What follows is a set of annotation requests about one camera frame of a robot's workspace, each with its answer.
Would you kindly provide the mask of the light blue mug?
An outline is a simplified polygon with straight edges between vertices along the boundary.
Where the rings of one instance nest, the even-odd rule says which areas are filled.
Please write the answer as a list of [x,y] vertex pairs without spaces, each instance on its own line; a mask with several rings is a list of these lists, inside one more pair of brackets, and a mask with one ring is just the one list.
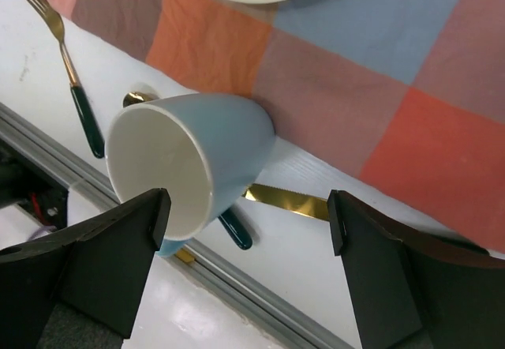
[[120,202],[165,189],[170,214],[159,251],[169,257],[230,206],[263,170],[275,128],[258,103],[197,93],[133,104],[105,140],[110,183]]

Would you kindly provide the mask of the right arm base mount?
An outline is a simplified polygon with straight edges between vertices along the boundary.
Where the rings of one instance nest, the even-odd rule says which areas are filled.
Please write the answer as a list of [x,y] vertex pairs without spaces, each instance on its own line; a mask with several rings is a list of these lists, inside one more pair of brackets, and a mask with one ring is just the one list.
[[68,226],[68,196],[63,185],[1,142],[1,208],[19,208],[34,222],[28,241]]

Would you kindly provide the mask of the gold fork green handle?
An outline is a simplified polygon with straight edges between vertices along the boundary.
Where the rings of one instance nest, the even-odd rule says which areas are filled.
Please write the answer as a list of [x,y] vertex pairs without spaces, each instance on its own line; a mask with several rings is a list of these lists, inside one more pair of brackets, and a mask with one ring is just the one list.
[[97,159],[102,159],[105,156],[103,135],[66,48],[65,25],[62,17],[47,0],[26,1],[41,16],[47,27],[50,29],[50,32],[58,41],[62,61],[69,78],[71,95],[84,131],[84,135],[86,136],[93,156]]

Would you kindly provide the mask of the checkered orange blue cloth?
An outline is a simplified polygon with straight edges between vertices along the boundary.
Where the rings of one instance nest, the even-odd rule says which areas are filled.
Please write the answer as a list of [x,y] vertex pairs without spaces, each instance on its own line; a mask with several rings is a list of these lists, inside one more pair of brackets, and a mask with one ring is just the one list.
[[198,92],[253,98],[278,134],[504,250],[504,0],[49,0]]

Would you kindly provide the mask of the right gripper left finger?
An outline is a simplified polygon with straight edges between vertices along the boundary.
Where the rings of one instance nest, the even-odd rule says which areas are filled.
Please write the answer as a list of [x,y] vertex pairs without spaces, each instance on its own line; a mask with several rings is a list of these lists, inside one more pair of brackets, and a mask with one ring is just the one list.
[[133,331],[171,201],[149,190],[1,251],[3,348],[120,348]]

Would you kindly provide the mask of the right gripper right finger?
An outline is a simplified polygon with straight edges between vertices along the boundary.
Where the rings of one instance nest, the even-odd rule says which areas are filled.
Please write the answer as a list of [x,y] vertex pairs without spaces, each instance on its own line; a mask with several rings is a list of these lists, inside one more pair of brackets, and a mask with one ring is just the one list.
[[345,191],[332,191],[327,207],[362,347],[503,347],[503,260],[406,226]]

